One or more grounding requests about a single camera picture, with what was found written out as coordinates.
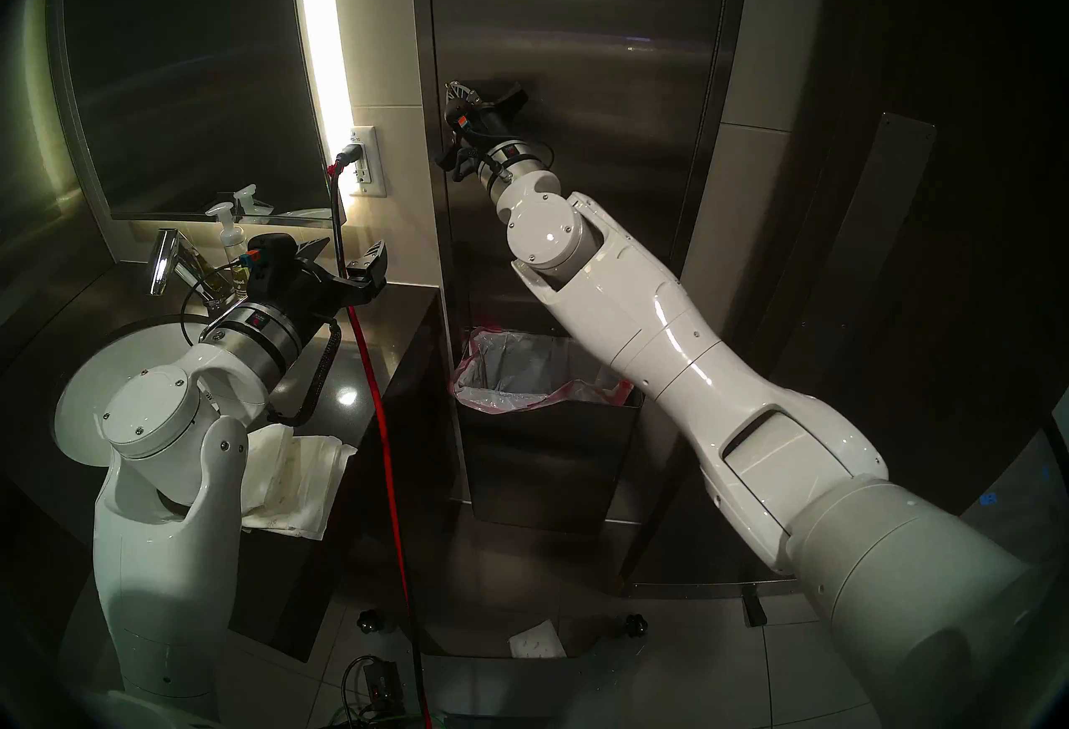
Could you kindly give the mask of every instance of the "light fixture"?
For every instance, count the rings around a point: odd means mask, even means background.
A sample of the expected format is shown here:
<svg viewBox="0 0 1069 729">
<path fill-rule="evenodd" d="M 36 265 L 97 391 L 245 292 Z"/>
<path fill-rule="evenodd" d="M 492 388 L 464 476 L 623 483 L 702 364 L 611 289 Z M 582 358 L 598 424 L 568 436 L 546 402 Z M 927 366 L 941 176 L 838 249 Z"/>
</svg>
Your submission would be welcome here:
<svg viewBox="0 0 1069 729">
<path fill-rule="evenodd" d="M 332 159 L 348 144 L 353 127 L 345 58 L 338 27 L 338 4 L 336 0 L 300 0 L 300 3 L 321 133 L 327 157 Z"/>
</svg>

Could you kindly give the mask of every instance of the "pump bottle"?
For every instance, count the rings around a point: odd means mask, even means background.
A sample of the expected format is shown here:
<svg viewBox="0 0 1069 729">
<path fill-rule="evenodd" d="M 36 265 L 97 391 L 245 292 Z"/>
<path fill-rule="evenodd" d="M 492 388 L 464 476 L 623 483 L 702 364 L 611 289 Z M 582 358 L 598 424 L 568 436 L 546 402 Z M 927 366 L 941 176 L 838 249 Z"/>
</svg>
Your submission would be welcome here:
<svg viewBox="0 0 1069 729">
<path fill-rule="evenodd" d="M 213 205 L 207 210 L 207 215 L 208 217 L 218 219 L 219 224 L 222 227 L 222 231 L 219 232 L 219 243 L 222 244 L 222 250 L 227 253 L 227 262 L 236 262 L 242 254 L 248 251 L 248 246 L 245 244 L 245 232 L 242 231 L 242 227 L 234 224 L 234 204 L 219 203 L 218 205 Z M 234 291 L 237 292 L 238 297 L 245 297 L 245 286 L 248 283 L 249 270 L 245 266 L 232 266 L 230 276 L 234 284 Z"/>
</svg>

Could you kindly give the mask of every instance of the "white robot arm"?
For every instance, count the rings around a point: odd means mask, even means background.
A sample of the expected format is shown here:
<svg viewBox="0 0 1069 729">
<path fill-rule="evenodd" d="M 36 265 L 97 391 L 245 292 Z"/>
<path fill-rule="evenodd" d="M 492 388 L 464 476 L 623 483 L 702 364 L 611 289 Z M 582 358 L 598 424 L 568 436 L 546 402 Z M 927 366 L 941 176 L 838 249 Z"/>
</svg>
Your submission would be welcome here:
<svg viewBox="0 0 1069 729">
<path fill-rule="evenodd" d="M 887 481 L 853 424 L 755 373 L 603 208 L 561 197 L 508 133 L 522 91 L 487 104 L 452 83 L 448 95 L 458 175 L 474 164 L 520 279 L 672 418 L 713 503 L 769 568 L 799 578 L 885 725 L 939 725 L 969 702 L 1038 599 L 1037 572 Z"/>
<path fill-rule="evenodd" d="M 298 250 L 285 234 L 254 237 L 249 297 L 175 363 L 134 376 L 102 417 L 114 452 L 95 506 L 93 571 L 125 688 L 139 699 L 215 717 L 215 657 L 237 575 L 246 426 L 320 327 L 385 284 L 382 244 L 342 280 L 313 262 L 326 243 Z M 340 342 L 337 326 L 331 332 L 316 381 Z M 306 407 L 317 397 L 315 381 L 309 392 Z"/>
</svg>

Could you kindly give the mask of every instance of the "faucet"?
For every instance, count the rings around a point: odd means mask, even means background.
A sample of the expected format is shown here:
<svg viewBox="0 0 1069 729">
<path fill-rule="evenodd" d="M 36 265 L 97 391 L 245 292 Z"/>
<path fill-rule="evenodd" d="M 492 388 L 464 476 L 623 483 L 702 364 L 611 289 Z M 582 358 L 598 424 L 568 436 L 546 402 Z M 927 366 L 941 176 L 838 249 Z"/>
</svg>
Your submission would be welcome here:
<svg viewBox="0 0 1069 729">
<path fill-rule="evenodd" d="M 177 229 L 160 229 L 149 260 L 149 294 L 161 295 L 171 274 L 176 274 L 197 291 L 207 316 L 218 317 L 234 303 L 237 295 L 233 284 L 201 257 L 197 247 Z"/>
</svg>

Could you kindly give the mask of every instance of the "electrical outlet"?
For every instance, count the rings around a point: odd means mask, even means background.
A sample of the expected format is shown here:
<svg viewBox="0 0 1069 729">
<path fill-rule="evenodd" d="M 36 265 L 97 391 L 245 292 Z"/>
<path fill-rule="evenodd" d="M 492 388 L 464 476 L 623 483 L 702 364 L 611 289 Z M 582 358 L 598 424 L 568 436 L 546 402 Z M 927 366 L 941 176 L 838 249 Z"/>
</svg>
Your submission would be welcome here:
<svg viewBox="0 0 1069 729">
<path fill-rule="evenodd" d="M 358 125 L 350 131 L 350 142 L 363 145 L 363 156 L 353 164 L 356 183 L 353 197 L 386 197 L 386 177 L 383 161 L 378 157 L 378 140 L 374 125 Z"/>
</svg>

